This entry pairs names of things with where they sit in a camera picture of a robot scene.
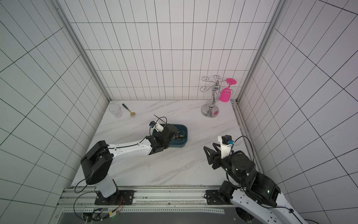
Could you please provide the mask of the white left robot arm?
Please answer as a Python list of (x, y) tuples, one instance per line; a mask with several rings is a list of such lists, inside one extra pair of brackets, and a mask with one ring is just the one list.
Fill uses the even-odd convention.
[(135, 156), (153, 155), (169, 148), (171, 141), (178, 134), (175, 125), (151, 124), (157, 132), (140, 141), (125, 144), (107, 144), (97, 142), (80, 160), (87, 185), (94, 185), (99, 193), (108, 199), (117, 194), (114, 181), (108, 175), (112, 164)]

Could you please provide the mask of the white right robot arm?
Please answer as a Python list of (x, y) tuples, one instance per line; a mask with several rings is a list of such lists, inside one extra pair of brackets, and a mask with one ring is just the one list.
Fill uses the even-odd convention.
[(263, 224), (305, 224), (306, 221), (287, 201), (279, 186), (258, 172), (255, 163), (244, 152), (223, 157), (219, 144), (204, 147), (209, 165), (222, 168), (234, 183), (223, 181), (218, 190), (206, 190), (207, 204), (233, 205), (243, 211), (243, 220), (256, 218)]

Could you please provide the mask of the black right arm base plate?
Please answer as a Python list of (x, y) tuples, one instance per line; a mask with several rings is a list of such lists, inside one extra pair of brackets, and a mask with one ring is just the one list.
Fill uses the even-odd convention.
[(204, 198), (208, 205), (228, 205), (230, 202), (226, 201), (218, 190), (206, 190)]

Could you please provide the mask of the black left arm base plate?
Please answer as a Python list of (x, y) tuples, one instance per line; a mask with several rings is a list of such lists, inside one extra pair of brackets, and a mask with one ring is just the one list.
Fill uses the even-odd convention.
[(95, 205), (132, 205), (134, 193), (134, 190), (117, 190), (113, 195), (104, 197), (99, 191)]

